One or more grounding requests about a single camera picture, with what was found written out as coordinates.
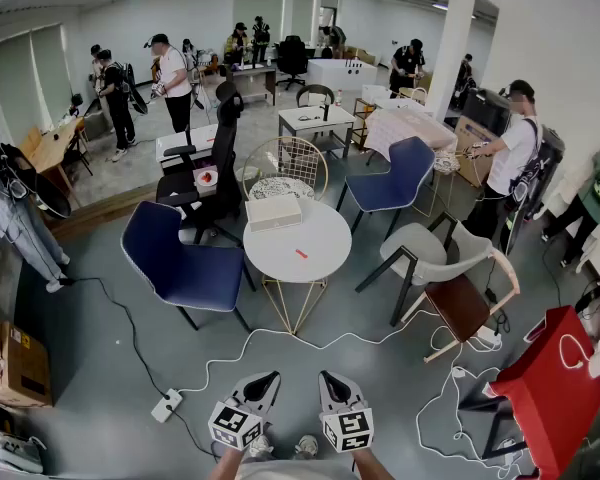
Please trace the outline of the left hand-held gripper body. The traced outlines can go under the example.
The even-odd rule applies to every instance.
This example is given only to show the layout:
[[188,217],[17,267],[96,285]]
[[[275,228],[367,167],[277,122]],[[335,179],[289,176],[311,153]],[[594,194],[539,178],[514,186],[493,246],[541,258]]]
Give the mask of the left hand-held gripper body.
[[249,399],[238,392],[223,402],[217,402],[208,422],[214,441],[238,451],[244,451],[264,434],[270,397]]

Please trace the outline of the person's left shoe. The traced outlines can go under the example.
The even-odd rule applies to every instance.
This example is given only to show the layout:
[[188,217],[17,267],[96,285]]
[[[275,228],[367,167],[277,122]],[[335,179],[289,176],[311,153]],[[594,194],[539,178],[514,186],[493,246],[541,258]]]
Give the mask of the person's left shoe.
[[270,458],[273,446],[265,434],[255,438],[248,446],[247,452],[250,458]]

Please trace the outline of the person's shoe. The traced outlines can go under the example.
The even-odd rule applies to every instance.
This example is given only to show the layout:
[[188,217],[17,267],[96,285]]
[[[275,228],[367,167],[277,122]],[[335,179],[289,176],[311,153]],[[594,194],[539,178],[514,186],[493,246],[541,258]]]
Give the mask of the person's shoe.
[[248,446],[247,452],[250,458],[270,458],[273,446],[265,434],[255,438]]
[[313,435],[304,435],[295,445],[294,459],[310,460],[315,459],[318,455],[318,441]]

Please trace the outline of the white power strip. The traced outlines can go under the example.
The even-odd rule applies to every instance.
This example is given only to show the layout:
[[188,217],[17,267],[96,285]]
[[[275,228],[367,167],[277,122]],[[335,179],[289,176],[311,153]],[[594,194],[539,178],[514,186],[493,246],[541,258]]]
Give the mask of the white power strip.
[[152,417],[159,423],[165,423],[182,402],[182,395],[175,389],[169,389],[152,409]]
[[491,350],[499,350],[502,346],[502,335],[486,326],[481,326],[478,329],[476,338],[482,345]]

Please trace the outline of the grey chair with black legs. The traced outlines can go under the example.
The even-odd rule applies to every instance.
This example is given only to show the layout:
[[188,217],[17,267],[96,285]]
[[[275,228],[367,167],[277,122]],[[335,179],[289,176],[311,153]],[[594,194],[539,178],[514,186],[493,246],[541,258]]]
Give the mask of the grey chair with black legs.
[[402,286],[390,319],[394,326],[411,287],[450,281],[487,259],[492,251],[489,239],[470,233],[460,220],[443,212],[429,226],[407,224],[386,238],[380,248],[382,263],[355,291],[362,292],[387,270],[396,273]]

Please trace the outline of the white drawer box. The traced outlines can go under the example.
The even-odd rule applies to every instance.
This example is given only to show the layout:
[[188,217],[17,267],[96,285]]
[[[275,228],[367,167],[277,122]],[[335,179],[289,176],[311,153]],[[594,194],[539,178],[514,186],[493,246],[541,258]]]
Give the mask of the white drawer box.
[[251,233],[295,226],[303,220],[298,198],[293,194],[249,200],[245,206],[246,228]]

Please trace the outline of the red paper bag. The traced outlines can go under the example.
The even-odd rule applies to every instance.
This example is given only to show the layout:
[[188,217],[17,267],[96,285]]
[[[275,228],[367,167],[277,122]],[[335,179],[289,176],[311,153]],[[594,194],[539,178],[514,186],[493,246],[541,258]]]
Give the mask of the red paper bag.
[[592,354],[575,309],[549,309],[529,347],[491,383],[511,402],[538,480],[559,479],[597,416],[600,377],[589,374]]

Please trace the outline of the floral seat cushion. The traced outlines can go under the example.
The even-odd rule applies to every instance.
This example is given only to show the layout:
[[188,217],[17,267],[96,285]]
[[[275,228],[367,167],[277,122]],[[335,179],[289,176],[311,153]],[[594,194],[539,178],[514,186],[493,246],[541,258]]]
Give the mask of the floral seat cushion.
[[314,189],[301,181],[285,176],[266,177],[258,180],[250,189],[249,199],[266,199],[279,195],[294,195],[296,198],[310,198],[315,196]]

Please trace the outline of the black high-back office chair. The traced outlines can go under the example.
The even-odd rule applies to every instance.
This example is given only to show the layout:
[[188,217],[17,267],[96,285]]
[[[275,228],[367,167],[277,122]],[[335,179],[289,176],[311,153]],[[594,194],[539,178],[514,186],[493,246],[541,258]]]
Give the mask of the black high-back office chair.
[[193,243],[198,245],[204,233],[218,234],[241,245],[241,240],[219,225],[228,217],[238,217],[242,202],[241,190],[234,172],[236,154],[234,144],[238,118],[244,109],[242,96],[232,82],[225,81],[216,89],[219,99],[218,128],[211,150],[211,165],[217,167],[219,180],[214,195],[201,198],[195,188],[193,171],[196,169],[190,155],[194,147],[187,145],[165,151],[168,156],[179,155],[183,166],[176,172],[164,175],[158,182],[156,201],[184,212],[183,229],[193,229]]

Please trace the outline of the wooden shelf rack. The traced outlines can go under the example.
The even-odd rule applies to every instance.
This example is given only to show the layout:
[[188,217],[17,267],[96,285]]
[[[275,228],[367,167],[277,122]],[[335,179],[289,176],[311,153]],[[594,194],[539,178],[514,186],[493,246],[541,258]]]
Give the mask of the wooden shelf rack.
[[355,118],[352,128],[352,141],[360,150],[365,150],[365,143],[368,136],[368,127],[366,120],[374,112],[376,106],[368,103],[362,98],[356,98],[353,108],[353,116]]

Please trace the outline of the table with patterned cloth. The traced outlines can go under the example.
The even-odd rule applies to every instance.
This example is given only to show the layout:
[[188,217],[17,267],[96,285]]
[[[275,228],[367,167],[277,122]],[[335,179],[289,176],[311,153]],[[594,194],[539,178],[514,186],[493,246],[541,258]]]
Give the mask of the table with patterned cloth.
[[365,148],[389,159],[389,148],[402,140],[417,137],[430,149],[454,153],[457,136],[424,112],[408,107],[376,109],[366,119],[368,130]]

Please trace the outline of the large cardboard box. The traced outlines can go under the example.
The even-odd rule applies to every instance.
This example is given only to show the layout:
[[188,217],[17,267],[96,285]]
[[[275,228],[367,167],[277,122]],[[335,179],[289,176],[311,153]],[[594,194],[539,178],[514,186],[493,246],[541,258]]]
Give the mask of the large cardboard box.
[[493,158],[480,156],[469,159],[464,155],[464,151],[478,143],[490,143],[497,139],[497,136],[466,116],[459,118],[455,134],[458,139],[456,158],[460,165],[459,174],[471,185],[480,188],[488,178]]

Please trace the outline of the wooden desk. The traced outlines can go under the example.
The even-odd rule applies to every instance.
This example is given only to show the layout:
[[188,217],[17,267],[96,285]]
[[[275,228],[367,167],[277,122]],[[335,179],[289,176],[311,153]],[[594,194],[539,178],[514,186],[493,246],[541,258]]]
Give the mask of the wooden desk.
[[66,191],[76,202],[78,208],[82,204],[62,163],[72,140],[80,135],[84,136],[84,131],[83,117],[71,118],[66,124],[47,133],[42,133],[38,127],[34,126],[18,146],[39,174],[50,176],[55,181],[63,180]]

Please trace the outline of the grey desk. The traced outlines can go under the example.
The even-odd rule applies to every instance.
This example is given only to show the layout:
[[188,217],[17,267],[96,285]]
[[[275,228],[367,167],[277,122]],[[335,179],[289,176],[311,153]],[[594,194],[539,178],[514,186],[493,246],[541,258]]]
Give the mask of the grey desk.
[[270,106],[276,105],[277,71],[274,66],[245,66],[237,71],[228,71],[226,80],[236,86],[245,103],[262,100]]

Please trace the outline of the white table with black frame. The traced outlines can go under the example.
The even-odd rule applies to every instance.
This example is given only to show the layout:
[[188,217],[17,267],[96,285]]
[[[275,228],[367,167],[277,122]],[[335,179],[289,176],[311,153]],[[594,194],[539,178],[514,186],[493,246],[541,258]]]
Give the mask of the white table with black frame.
[[354,116],[340,106],[330,105],[328,121],[324,106],[311,106],[278,112],[278,135],[295,136],[313,143],[323,153],[343,159],[352,143]]

